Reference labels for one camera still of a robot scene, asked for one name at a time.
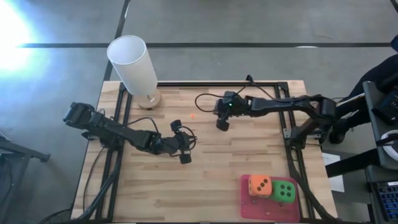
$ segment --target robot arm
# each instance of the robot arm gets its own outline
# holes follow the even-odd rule
[[[317,107],[310,103],[317,102]],[[292,128],[288,144],[296,149],[303,149],[307,135],[321,125],[331,124],[335,119],[336,103],[321,95],[300,96],[281,100],[267,100],[253,96],[242,98],[233,91],[226,91],[224,97],[216,102],[214,114],[218,116],[216,126],[222,131],[229,128],[228,118],[233,116],[260,117],[271,112],[303,111],[309,119],[303,125]]]
[[[162,138],[158,131],[134,130],[121,125],[106,118],[104,114],[96,112],[93,106],[84,103],[72,103],[63,121],[71,127],[86,129],[88,132],[82,134],[85,138],[99,137],[101,144],[110,149],[120,145],[122,140],[127,140],[138,150],[153,155],[167,153],[175,156],[174,154],[180,151],[177,156],[180,156],[182,164],[192,161],[190,150],[195,147],[197,139],[192,132],[192,135],[188,135],[180,130],[185,128],[180,120],[171,123],[174,137]]]

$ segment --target wooden tabletop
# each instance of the wooden tabletop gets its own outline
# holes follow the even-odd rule
[[[292,96],[307,94],[303,81],[288,83]],[[119,84],[120,82],[104,82],[98,110],[104,108],[107,117],[114,114]],[[240,87],[159,87],[162,102],[153,111],[140,109],[133,100],[130,121],[151,116],[162,136],[166,137],[173,136],[170,122],[181,119],[182,124],[190,127],[198,136],[198,141],[192,151],[192,162],[185,165],[181,165],[177,157],[168,154],[153,156],[125,143],[114,222],[255,222],[240,217],[239,178],[244,174],[289,177],[278,113],[260,118],[230,118],[229,130],[223,132],[215,126],[215,115],[199,111],[194,104],[195,97],[200,93],[222,95],[226,90],[239,89]],[[275,95],[273,88],[264,89]],[[267,98],[254,87],[246,88],[240,95]],[[198,100],[198,104],[210,110],[215,101],[216,98],[212,96],[204,96]],[[124,116],[124,105],[125,103],[120,121]],[[295,117],[297,125],[308,118],[301,112],[295,112]],[[154,130],[148,120],[133,124],[130,128]],[[89,143],[72,217],[78,217],[83,211],[83,189],[100,150],[98,141]],[[105,157],[103,152],[94,169],[88,186],[86,207],[100,188]],[[326,210],[336,217],[320,148],[306,146],[303,158],[311,190]],[[108,203],[105,201],[106,214]],[[307,217],[302,192],[300,201],[303,215]]]

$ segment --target red mat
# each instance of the red mat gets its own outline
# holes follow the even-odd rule
[[[296,198],[293,203],[275,202],[268,198],[249,195],[249,175],[241,177],[241,216],[256,220],[298,223],[300,221],[299,194],[293,178],[271,177],[271,180],[286,180],[294,184]]]

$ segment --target orange dice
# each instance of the orange dice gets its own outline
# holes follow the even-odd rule
[[[251,196],[268,197],[272,193],[271,178],[267,175],[250,175],[249,194]]]

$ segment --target gray floor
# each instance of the gray floor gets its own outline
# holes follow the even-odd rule
[[[0,37],[0,44],[15,39],[109,43],[124,1],[6,2],[6,9],[12,9],[7,15],[20,18],[16,27],[22,31],[8,27],[10,35]],[[123,35],[135,34],[147,42],[389,42],[398,34],[397,19],[389,0],[132,0]],[[13,32],[29,35],[20,38]],[[240,80],[250,73],[258,80],[305,80],[310,93],[339,97],[394,51],[265,48],[149,53],[159,80]],[[49,163],[32,160],[10,214],[10,223],[37,223],[73,203],[87,142],[62,118],[73,101],[97,104],[106,49],[11,49],[0,52],[0,58],[0,131],[16,143],[51,153]],[[114,72],[111,79],[118,79]],[[349,133],[343,144],[325,148],[358,153],[373,146],[372,138],[364,125]],[[339,217],[366,219],[361,205],[336,204]]]

